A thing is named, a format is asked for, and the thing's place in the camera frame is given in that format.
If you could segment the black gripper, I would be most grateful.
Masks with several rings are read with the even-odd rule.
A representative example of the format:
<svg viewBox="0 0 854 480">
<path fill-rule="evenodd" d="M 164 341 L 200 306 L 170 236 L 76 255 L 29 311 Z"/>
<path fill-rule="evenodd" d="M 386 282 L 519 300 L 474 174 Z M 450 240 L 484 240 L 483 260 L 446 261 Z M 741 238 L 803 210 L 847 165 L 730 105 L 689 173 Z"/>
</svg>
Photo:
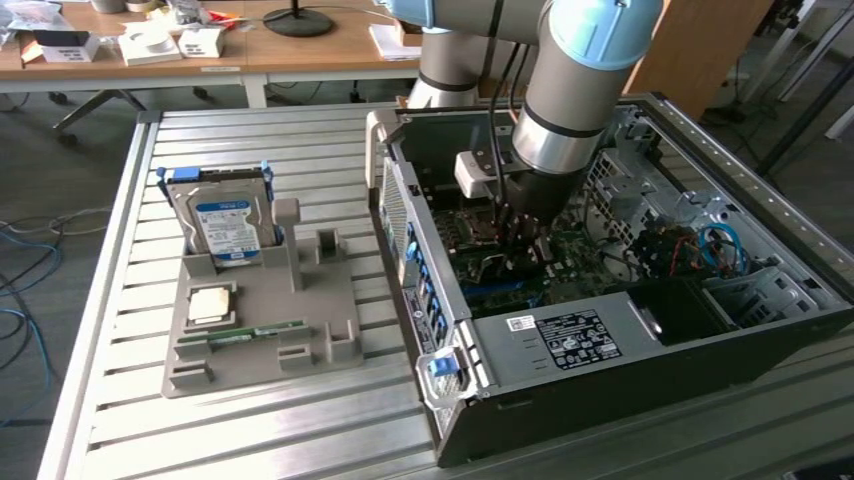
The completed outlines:
<svg viewBox="0 0 854 480">
<path fill-rule="evenodd" d="M 499 201 L 503 223 L 514 219 L 536 221 L 550 226 L 564 211 L 570 197 L 581 188 L 583 171 L 552 175 L 538 170 L 510 173 L 504 177 L 504 190 Z"/>
</svg>

